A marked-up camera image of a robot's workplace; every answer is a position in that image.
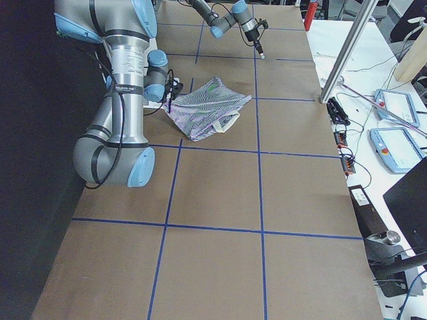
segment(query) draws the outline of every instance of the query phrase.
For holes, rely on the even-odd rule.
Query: computer monitor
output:
[[[427,251],[427,158],[385,194],[384,200],[416,254]]]

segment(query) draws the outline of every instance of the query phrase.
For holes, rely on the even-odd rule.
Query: striped cloth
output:
[[[199,141],[216,132],[225,132],[250,99],[250,95],[236,93],[219,77],[214,77],[196,91],[172,101],[170,113],[167,106],[163,109],[187,137]]]

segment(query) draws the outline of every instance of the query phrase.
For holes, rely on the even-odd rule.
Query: metal pole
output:
[[[367,102],[369,102],[373,107],[377,108],[377,110],[384,112],[385,114],[395,118],[396,120],[399,120],[400,124],[411,129],[414,130],[415,132],[421,134],[424,138],[427,139],[427,133],[424,132],[423,130],[415,127],[413,124],[407,122],[406,120],[403,120],[401,117],[399,117],[398,115],[395,115],[393,112],[387,110],[385,107],[382,107],[381,105],[377,104],[377,102],[368,99],[367,97],[365,97],[364,95],[360,94],[359,92],[357,92],[356,90],[353,90],[352,88],[350,88],[349,86],[343,84],[343,83],[339,83],[341,86],[343,86],[344,88],[346,88],[347,90],[350,90],[352,93],[357,94],[359,97],[363,98],[363,100],[366,100]]]
[[[334,85],[336,81],[340,77],[344,67],[354,47],[356,46],[366,23],[368,22],[372,12],[374,12],[375,6],[377,5],[378,0],[364,0],[362,4],[362,8],[360,9],[356,20],[354,20],[352,28],[348,33],[346,40],[341,48],[340,54],[336,58],[336,62],[334,67],[332,68],[332,72],[326,81],[325,87],[320,95],[320,102],[326,103],[331,95],[332,90],[334,89]]]

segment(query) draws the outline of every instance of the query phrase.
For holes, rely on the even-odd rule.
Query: cable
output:
[[[97,57],[94,57],[93,55],[86,52],[82,48],[79,48],[79,47],[75,47],[75,48],[80,52],[83,52],[84,54],[88,55],[92,59],[96,60],[98,64],[104,69],[104,71],[107,72],[108,75],[111,77],[111,80],[113,81],[114,85],[117,85],[117,81],[115,80],[115,77],[113,76],[111,71]],[[123,98],[123,93],[118,93],[118,94],[119,94],[120,104],[121,104],[121,132],[120,132],[120,140],[119,140],[119,146],[117,148],[117,153],[115,154],[113,165],[111,166],[110,170],[107,172],[107,175],[94,187],[85,185],[85,188],[90,190],[98,189],[100,186],[102,186],[107,181],[108,177],[111,175],[113,170],[117,167],[117,164],[119,163],[119,160],[120,160],[121,148],[123,145],[123,136],[125,131],[125,99]]]
[[[374,260],[373,262],[371,262],[371,263],[370,263],[370,265],[374,265],[373,263],[384,264],[384,260],[388,260],[388,259],[394,258],[395,256],[397,256],[397,255],[399,255],[399,254],[401,254],[401,253],[403,253],[403,252],[406,252],[406,251],[409,251],[409,250],[420,249],[420,248],[425,249],[425,248],[427,248],[427,246],[425,246],[425,245],[421,245],[421,246],[418,246],[418,247],[413,247],[413,248],[409,248],[409,249],[401,250],[401,251],[399,251],[399,252],[397,252],[397,253],[395,253],[395,254],[393,254],[393,255],[389,256],[389,257],[382,258],[382,261],[375,261],[375,260]],[[424,253],[427,253],[427,251],[423,251],[423,252],[421,252],[421,253],[419,253],[419,254],[420,254],[420,255],[422,255],[422,254],[424,254]]]
[[[409,81],[407,81],[407,82],[405,82],[405,83],[403,83],[403,84],[401,84],[401,85],[398,85],[397,87],[394,87],[394,88],[391,88],[391,89],[389,89],[389,90],[395,90],[395,89],[397,89],[397,88],[400,88],[401,86],[403,86],[403,85],[405,85],[405,84],[407,84],[407,83],[409,83],[409,82],[411,82],[412,80],[409,80]]]
[[[363,125],[361,125],[359,122],[354,121],[354,120],[351,120],[350,118],[348,118],[348,120],[350,120],[350,122],[353,122],[353,123],[355,123],[355,124],[359,125],[359,126],[362,128],[362,131],[363,131],[363,130],[365,130],[365,127],[364,127]]]
[[[119,163],[120,155],[121,155],[121,149],[122,149],[122,145],[123,145],[123,136],[124,136],[124,131],[125,131],[125,99],[123,98],[123,93],[119,93],[119,97],[120,97],[121,111],[122,111],[121,132],[120,132],[119,147],[117,148],[117,153],[115,154],[113,165],[111,166],[110,170],[107,172],[107,175],[96,186],[90,187],[88,185],[85,185],[86,189],[95,190],[95,189],[98,189],[100,186],[102,186],[107,181],[108,177],[111,175],[111,173],[113,172],[113,170],[117,167],[117,164]]]
[[[171,108],[171,103],[172,103],[173,85],[175,83],[175,75],[173,74],[173,70],[172,69],[168,70],[167,75],[169,75],[169,74],[171,74],[169,79],[172,79],[172,85],[171,85],[171,88],[169,90],[169,93],[170,93],[171,97],[169,98],[169,104],[168,104],[169,105],[169,113],[170,113],[170,108]],[[156,110],[154,110],[154,111],[152,111],[150,113],[144,113],[143,116],[146,117],[148,115],[153,115],[154,113],[158,112],[164,106],[164,103],[166,102],[166,99],[167,99],[167,95],[161,100],[160,107],[158,107]]]
[[[192,8],[192,5],[184,5],[180,0],[176,0],[180,5],[183,5],[184,7],[190,7]]]
[[[393,55],[393,56],[391,56],[390,58],[388,58],[387,60],[385,60],[385,61],[381,62],[381,63],[378,63],[378,64],[376,64],[376,65],[373,65],[372,67],[369,67],[369,68],[363,68],[363,69],[359,69],[359,70],[347,70],[347,72],[359,72],[359,71],[364,71],[364,70],[371,70],[372,68],[375,68],[375,67],[377,67],[377,66],[379,66],[379,65],[382,65],[382,64],[386,63],[387,61],[389,61],[390,59],[393,59],[393,58],[394,58],[394,55]]]
[[[402,50],[398,53],[398,55],[399,55],[399,58],[400,58],[400,56],[402,55],[402,52],[403,51],[405,51],[407,48],[409,48],[409,47],[411,47],[412,46],[412,44],[410,44],[409,46],[407,46],[406,48],[405,48],[405,45],[406,45],[406,42],[407,42],[408,40],[406,40],[405,41],[405,43],[403,44],[403,47],[402,47]],[[383,62],[381,62],[381,63],[377,63],[376,65],[373,65],[372,67],[369,67],[369,68],[363,68],[363,69],[359,69],[359,70],[347,70],[347,72],[359,72],[359,71],[364,71],[364,70],[371,70],[371,69],[373,69],[373,68],[375,68],[375,67],[377,67],[377,66],[379,66],[379,65],[382,65],[382,64],[384,64],[384,63],[386,63],[387,61],[389,61],[389,60],[391,60],[391,59],[393,59],[394,57],[396,57],[397,55],[393,55],[393,56],[391,56],[390,58],[388,58],[387,60],[385,60],[385,61],[383,61]]]
[[[399,308],[400,312],[399,312],[399,314],[398,314],[398,316],[397,316],[396,320],[400,320],[400,319],[402,318],[402,314],[403,314],[403,311],[405,310],[406,302],[408,302],[409,296],[410,296],[410,294],[411,294],[411,290],[412,290],[412,288],[413,288],[413,286],[414,286],[414,284],[415,284],[416,280],[417,280],[419,277],[421,277],[423,274],[425,274],[425,272],[427,272],[427,270],[424,270],[423,272],[419,273],[419,274],[415,277],[415,279],[412,281],[411,286],[409,286],[408,293],[406,294],[405,301],[403,302],[403,305]]]
[[[216,5],[219,5],[219,6],[223,7],[228,12],[228,14],[232,15],[232,13],[230,12],[230,10],[228,10],[228,8],[225,5],[223,5],[222,3],[214,3],[212,5],[212,8],[211,8],[211,14],[212,15],[214,15],[214,7]],[[242,27],[240,26],[239,23],[238,23],[238,26],[239,26],[239,30],[240,30],[240,36],[242,37],[242,40],[243,40],[244,44],[247,45],[248,47],[253,47],[254,45],[251,45],[251,44],[249,44],[249,43],[246,42],[245,37],[243,36]]]
[[[360,164],[360,163],[359,163],[359,162],[357,162],[356,160],[354,160],[354,163],[357,163],[359,166],[361,166],[363,169],[365,169],[365,170],[366,170],[366,172],[369,174],[369,183],[367,184],[367,186],[366,186],[366,187],[362,187],[363,189],[367,189],[367,188],[371,185],[371,182],[372,182],[372,175],[371,175],[371,172],[369,172],[369,170],[367,170],[367,168],[366,168],[364,165]]]
[[[365,129],[365,126],[366,126],[366,123],[368,122],[368,120],[369,120],[369,116],[370,116],[370,114],[371,114],[371,112],[372,112],[372,110],[374,109],[374,107],[371,107],[371,109],[369,110],[369,112],[368,112],[368,115],[366,116],[366,119],[365,119],[365,122],[363,122],[363,128]],[[362,130],[362,132],[360,133],[360,135],[359,135],[359,138],[358,138],[358,140],[357,140],[357,143],[356,143],[356,152],[354,153],[355,155],[357,155],[358,154],[358,151],[359,151],[359,142],[360,142],[360,138],[362,138],[362,134],[363,134],[363,132],[364,132],[364,129]]]

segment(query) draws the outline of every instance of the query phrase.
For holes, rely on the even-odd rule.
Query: black backdrop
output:
[[[0,1],[0,319],[28,319],[83,190],[71,162],[104,85],[53,1]]]

